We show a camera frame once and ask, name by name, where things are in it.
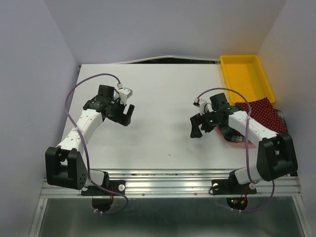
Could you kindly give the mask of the pink skirt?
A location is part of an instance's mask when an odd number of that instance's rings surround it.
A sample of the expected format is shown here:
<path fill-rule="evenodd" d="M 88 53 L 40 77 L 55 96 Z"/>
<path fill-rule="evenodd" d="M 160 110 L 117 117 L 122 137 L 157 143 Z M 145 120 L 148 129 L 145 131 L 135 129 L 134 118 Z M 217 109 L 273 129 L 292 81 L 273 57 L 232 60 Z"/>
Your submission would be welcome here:
<path fill-rule="evenodd" d="M 224 138 L 224 135 L 222 134 L 219 126 L 215 127 L 214 130 L 216 131 L 216 133 L 219 135 L 219 137 L 221 137 L 221 139 L 226 143 L 229 144 L 231 147 L 235 147 L 235 148 L 246 148 L 246 144 L 245 142 L 229 142 Z"/>

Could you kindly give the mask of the plaid skirt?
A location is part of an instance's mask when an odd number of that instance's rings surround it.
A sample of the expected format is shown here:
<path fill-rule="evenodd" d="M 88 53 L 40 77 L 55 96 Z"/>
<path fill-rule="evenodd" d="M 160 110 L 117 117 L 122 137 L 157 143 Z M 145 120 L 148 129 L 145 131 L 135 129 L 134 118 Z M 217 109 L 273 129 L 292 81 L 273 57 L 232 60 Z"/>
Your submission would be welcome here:
<path fill-rule="evenodd" d="M 280 110 L 274 109 L 270 115 L 262 115 L 259 112 L 253 113 L 252 115 L 255 116 L 255 119 L 267 127 L 270 130 L 273 130 L 277 133 L 284 133 L 288 132 L 286 122 L 283 116 L 283 113 Z M 225 124 L 220 124 L 216 127 L 216 131 L 219 132 L 223 138 L 231 143 L 243 143 L 245 142 L 245 137 L 240 134 L 238 131 L 228 127 Z"/>

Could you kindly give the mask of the yellow plastic bin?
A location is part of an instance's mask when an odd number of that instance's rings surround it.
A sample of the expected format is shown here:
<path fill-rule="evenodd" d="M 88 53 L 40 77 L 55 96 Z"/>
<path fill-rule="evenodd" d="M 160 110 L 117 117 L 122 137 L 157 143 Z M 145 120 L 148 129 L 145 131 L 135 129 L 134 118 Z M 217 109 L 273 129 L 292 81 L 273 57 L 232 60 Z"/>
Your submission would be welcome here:
<path fill-rule="evenodd" d="M 248 102 L 267 98 L 276 102 L 269 80 L 257 55 L 222 55 L 220 68 L 226 88 L 242 94 Z"/>

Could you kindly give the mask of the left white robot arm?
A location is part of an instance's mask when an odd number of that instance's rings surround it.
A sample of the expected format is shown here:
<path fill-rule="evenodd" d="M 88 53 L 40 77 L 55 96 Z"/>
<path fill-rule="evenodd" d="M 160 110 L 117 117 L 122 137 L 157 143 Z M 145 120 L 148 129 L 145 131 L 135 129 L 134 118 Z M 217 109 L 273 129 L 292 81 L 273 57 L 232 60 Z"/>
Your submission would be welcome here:
<path fill-rule="evenodd" d="M 87 143 L 96 129 L 106 120 L 128 126 L 134 105 L 127 105 L 133 92 L 121 85 L 118 89 L 100 85 L 98 93 L 83 106 L 78 121 L 73 122 L 69 134 L 56 146 L 45 152 L 46 179 L 48 184 L 74 190 L 92 186 L 100 195 L 110 188 L 107 172 L 91 172 L 86 157 Z M 91 182 L 91 176 L 97 178 Z"/>

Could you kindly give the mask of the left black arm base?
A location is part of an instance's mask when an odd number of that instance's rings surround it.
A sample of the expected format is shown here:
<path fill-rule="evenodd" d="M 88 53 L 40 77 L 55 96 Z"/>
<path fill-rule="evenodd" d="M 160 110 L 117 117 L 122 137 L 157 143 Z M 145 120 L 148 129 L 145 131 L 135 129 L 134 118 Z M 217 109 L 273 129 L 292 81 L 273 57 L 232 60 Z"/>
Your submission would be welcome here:
<path fill-rule="evenodd" d="M 91 206 L 95 213 L 113 215 L 123 211 L 128 205 L 128 198 L 125 195 L 126 181 L 112 180 L 107 172 L 104 172 L 101 178 L 101 184 L 88 180 L 81 190 L 81 196 L 92 198 Z M 125 204 L 117 207 L 116 198 L 125 199 Z"/>

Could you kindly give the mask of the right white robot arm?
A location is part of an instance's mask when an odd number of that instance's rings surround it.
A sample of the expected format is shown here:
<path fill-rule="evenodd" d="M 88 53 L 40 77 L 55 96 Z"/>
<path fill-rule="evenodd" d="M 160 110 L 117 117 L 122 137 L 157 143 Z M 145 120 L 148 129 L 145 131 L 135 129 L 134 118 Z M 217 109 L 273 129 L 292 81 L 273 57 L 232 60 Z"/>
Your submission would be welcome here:
<path fill-rule="evenodd" d="M 227 187 L 231 192 L 238 193 L 248 183 L 272 181 L 298 170 L 293 139 L 288 133 L 277 133 L 264 127 L 248 115 L 249 111 L 230 105 L 224 93 L 210 97 L 210 101 L 211 110 L 207 108 L 206 100 L 194 100 L 199 112 L 190 118 L 190 137 L 200 138 L 203 132 L 209 133 L 217 126 L 226 125 L 257 148 L 254 164 L 247 163 L 244 168 L 229 174 Z"/>

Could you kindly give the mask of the red polka dot skirt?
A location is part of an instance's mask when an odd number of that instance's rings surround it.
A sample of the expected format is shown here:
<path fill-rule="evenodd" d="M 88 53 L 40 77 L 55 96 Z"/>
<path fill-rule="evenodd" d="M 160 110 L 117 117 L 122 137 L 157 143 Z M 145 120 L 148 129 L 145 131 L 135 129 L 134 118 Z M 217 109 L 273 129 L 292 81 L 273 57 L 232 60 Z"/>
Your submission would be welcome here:
<path fill-rule="evenodd" d="M 268 98 L 249 102 L 251 118 L 258 123 L 277 133 L 288 132 L 283 113 L 274 109 Z"/>

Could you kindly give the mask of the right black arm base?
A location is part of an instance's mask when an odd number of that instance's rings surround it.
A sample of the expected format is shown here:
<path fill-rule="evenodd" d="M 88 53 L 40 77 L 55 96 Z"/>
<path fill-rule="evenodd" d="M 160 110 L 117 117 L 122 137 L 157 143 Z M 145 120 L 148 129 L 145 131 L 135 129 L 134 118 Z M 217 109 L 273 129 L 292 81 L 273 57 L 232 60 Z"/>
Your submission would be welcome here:
<path fill-rule="evenodd" d="M 240 184 L 232 171 L 226 179 L 212 180 L 209 193 L 213 196 L 228 196 L 226 202 L 230 208 L 245 211 L 248 205 L 248 195 L 257 194 L 257 190 L 256 187 L 251 188 L 250 183 Z"/>

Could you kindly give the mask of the aluminium rail frame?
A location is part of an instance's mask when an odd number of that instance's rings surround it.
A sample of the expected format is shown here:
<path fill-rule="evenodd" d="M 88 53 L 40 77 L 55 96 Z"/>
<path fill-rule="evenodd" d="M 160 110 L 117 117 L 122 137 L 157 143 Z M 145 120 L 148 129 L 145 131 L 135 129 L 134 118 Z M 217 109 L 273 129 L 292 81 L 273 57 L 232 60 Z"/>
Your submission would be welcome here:
<path fill-rule="evenodd" d="M 109 191 L 42 184 L 32 237 L 310 237 L 297 176 L 236 193 L 228 169 L 112 169 Z"/>

